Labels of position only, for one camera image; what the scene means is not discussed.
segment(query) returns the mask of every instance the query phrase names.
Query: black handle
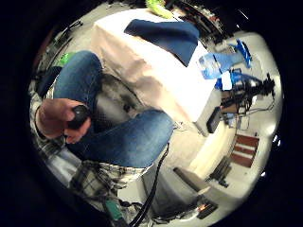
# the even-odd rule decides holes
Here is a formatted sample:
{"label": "black handle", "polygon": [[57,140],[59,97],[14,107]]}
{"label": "black handle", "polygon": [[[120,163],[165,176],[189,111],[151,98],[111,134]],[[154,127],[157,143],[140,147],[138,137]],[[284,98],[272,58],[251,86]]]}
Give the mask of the black handle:
{"label": "black handle", "polygon": [[88,108],[83,105],[74,107],[73,112],[75,117],[72,121],[67,122],[67,126],[69,129],[77,130],[84,123],[87,117],[90,116],[90,112]]}

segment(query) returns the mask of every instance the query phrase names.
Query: white table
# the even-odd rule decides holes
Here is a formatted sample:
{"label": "white table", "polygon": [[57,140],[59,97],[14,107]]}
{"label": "white table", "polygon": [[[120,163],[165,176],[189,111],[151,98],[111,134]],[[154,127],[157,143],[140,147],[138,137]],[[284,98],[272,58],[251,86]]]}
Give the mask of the white table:
{"label": "white table", "polygon": [[101,59],[105,73],[122,80],[143,104],[163,110],[175,121],[197,121],[216,83],[205,80],[197,64],[206,49],[198,42],[185,67],[168,51],[124,33],[133,19],[176,21],[148,9],[130,9],[96,21],[90,49]]}

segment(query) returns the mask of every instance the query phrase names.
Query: black cable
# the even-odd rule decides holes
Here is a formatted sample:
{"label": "black cable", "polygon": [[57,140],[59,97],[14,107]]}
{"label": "black cable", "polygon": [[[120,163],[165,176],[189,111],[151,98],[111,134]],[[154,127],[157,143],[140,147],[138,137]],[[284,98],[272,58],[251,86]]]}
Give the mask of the black cable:
{"label": "black cable", "polygon": [[130,223],[130,227],[137,227],[139,226],[139,224],[142,222],[142,220],[144,219],[144,217],[146,216],[147,212],[149,211],[149,208],[152,204],[152,199],[155,195],[155,191],[156,191],[156,186],[158,183],[158,175],[159,175],[159,170],[160,167],[164,161],[164,159],[168,156],[169,154],[169,143],[168,143],[168,147],[166,149],[166,151],[164,152],[161,160],[159,161],[156,173],[155,173],[155,177],[154,177],[154,181],[153,181],[153,185],[151,188],[151,193],[148,196],[148,198],[146,199],[144,205],[142,206],[141,210],[138,212],[138,214],[136,215],[136,217],[133,219],[133,221]]}
{"label": "black cable", "polygon": [[256,109],[252,109],[252,110],[250,110],[248,113],[240,114],[240,117],[248,116],[248,115],[251,115],[251,114],[255,114],[255,113],[257,113],[257,112],[271,111],[271,110],[273,110],[274,107],[275,107],[275,99],[273,98],[273,101],[271,102],[271,104],[268,105],[267,108],[256,108]]}

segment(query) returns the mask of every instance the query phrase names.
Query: leg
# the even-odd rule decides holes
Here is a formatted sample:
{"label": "leg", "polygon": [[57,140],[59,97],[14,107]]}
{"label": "leg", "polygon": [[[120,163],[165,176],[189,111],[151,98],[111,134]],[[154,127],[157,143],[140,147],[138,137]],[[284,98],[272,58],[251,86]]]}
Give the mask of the leg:
{"label": "leg", "polygon": [[80,51],[58,75],[54,98],[77,100],[85,103],[93,111],[100,82],[101,64],[98,57],[89,51]]}
{"label": "leg", "polygon": [[93,137],[84,135],[69,145],[82,158],[118,166],[146,167],[159,156],[169,141],[173,122],[163,112],[148,110]]}

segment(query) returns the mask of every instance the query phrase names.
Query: hand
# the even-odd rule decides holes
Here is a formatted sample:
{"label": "hand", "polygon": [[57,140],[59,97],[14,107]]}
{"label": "hand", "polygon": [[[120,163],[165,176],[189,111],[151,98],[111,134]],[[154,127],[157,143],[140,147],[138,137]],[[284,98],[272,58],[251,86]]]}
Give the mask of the hand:
{"label": "hand", "polygon": [[68,129],[67,122],[73,120],[75,114],[72,109],[81,102],[68,98],[45,99],[36,113],[36,125],[40,133],[48,139],[66,135],[67,144],[75,144],[86,134],[91,125],[91,119],[86,121],[77,130]]}

